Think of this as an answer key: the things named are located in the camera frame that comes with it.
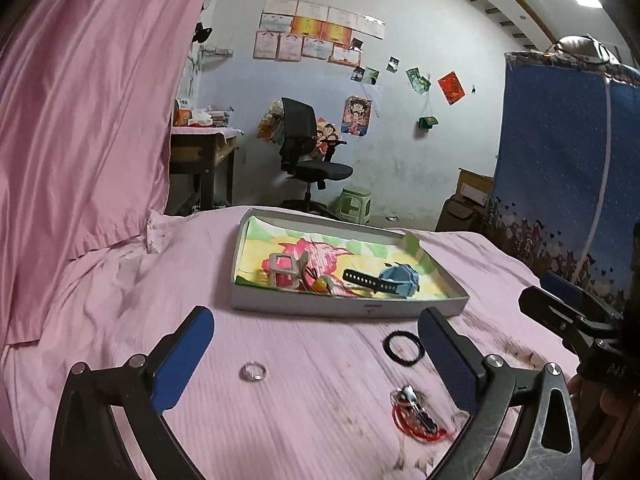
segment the metal screw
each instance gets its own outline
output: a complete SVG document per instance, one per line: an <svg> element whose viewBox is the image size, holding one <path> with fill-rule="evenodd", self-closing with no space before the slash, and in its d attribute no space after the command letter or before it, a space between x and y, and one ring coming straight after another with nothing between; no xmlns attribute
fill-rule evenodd
<svg viewBox="0 0 640 480"><path fill-rule="evenodd" d="M487 357L486 359L486 362L492 368L502 368L502 366L504 365L504 359L495 354L489 355L489 357Z"/></svg>
<svg viewBox="0 0 640 480"><path fill-rule="evenodd" d="M83 363L83 362L76 363L71 367L71 373L73 375L80 375L85 370L86 370L86 363Z"/></svg>
<svg viewBox="0 0 640 480"><path fill-rule="evenodd" d="M560 375L562 373L562 368L559 367L556 363L549 363L546 365L546 371L551 375Z"/></svg>
<svg viewBox="0 0 640 480"><path fill-rule="evenodd" d="M129 358L129 366L131 368L140 368L146 362L146 357L142 354L135 354Z"/></svg>

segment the office chair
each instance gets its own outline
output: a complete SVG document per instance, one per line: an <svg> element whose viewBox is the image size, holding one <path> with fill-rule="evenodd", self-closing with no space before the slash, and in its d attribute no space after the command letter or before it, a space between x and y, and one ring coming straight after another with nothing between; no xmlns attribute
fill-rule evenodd
<svg viewBox="0 0 640 480"><path fill-rule="evenodd" d="M282 207L305 213L318 213L321 216L339 220L324 204L311 200L311 184L318 184L318 189L326 189L327 180L344 180L353 173L353 168L345 164L331 162L338 144L346 144L343 140L326 140L328 145L324 160L302 160L309 155L318 142L318 127L314 109L293 99L282 98L284 108L284 142L280 149L282 171L306 182L304 200L285 200Z"/></svg>

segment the black hair tie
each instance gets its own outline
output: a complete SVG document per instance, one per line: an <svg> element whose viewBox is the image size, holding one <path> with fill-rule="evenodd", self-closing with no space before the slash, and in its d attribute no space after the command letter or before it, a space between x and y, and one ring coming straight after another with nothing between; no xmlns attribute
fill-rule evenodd
<svg viewBox="0 0 640 480"><path fill-rule="evenodd" d="M404 337L414 343L418 347L418 357L413 361L407 361L406 359L402 359L401 357L399 357L398 354L393 353L393 351L391 350L391 340L395 337ZM386 336L385 340L382 342L382 348L385 350L385 354L388 355L392 361L407 368L415 365L418 361L420 361L420 359L424 357L424 348L422 346L422 343L420 343L420 339L418 338L418 336L405 330L396 330L395 332L392 332L391 334Z"/></svg>

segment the pink bedsheet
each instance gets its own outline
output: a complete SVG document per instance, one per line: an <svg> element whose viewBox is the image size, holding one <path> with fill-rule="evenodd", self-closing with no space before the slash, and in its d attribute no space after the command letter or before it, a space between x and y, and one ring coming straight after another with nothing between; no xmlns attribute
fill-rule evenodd
<svg viewBox="0 0 640 480"><path fill-rule="evenodd" d="M389 393L411 383L428 394L430 412L450 432L466 420L428 358L403 368L383 352L387 333L415 333L415 322L286 319L230 308L230 267L246 211L188 219L152 214L146 239L68 264L39 343L3 355L20 458L35 480L48 478L53 424L71 365L121 366L130 355L149 352L198 304L212 308L216 332L165 417L207 479L423 479L444 455L450 442L418 444L399 434L390 417ZM553 360L568 377L575 372L577 359L560 340L518 310L521 290L538 282L524 264L480 235L417 235L471 296L450 320L459 333L512 365L539 368ZM268 368L265 381L239 379L250 360ZM116 417L124 420L120 412ZM514 414L508 419L507 426ZM153 478L130 429L121 428L140 475ZM489 460L486 467L495 465Z"/></svg>

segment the wooden desk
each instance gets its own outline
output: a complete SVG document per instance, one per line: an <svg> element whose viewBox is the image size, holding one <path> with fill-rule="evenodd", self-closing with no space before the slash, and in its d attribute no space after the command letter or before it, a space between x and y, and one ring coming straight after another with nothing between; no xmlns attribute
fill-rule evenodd
<svg viewBox="0 0 640 480"><path fill-rule="evenodd" d="M196 196L200 196L200 209L213 208L213 185L216 168L226 159L226 200L233 203L234 159L236 137L242 134L233 128L171 129L170 174L192 174ZM196 202L193 195L189 201Z"/></svg>

